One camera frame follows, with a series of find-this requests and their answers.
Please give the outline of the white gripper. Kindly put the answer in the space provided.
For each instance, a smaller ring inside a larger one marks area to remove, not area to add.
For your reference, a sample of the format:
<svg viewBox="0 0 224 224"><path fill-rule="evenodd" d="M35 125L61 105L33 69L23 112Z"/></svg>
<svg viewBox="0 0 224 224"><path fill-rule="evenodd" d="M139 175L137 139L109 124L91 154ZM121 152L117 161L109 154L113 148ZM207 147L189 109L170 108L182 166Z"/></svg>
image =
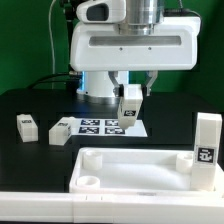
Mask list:
<svg viewBox="0 0 224 224"><path fill-rule="evenodd" d="M70 65L76 71L109 71L116 97L124 86L117 71L147 71L143 93L149 96L157 71L190 70L197 61L201 21L197 17L166 17L146 36L118 33L112 24L78 23L73 32Z"/></svg>

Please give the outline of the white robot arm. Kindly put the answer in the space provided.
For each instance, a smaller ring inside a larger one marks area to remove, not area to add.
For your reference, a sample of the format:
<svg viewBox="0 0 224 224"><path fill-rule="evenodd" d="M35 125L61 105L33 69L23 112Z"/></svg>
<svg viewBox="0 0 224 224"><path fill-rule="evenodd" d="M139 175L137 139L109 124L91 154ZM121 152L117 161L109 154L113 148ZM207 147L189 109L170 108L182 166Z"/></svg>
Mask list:
<svg viewBox="0 0 224 224"><path fill-rule="evenodd" d="M164 0L86 0L76 9L70 65L82 75L80 98L113 104L131 71L190 70L201 18Z"/></svg>

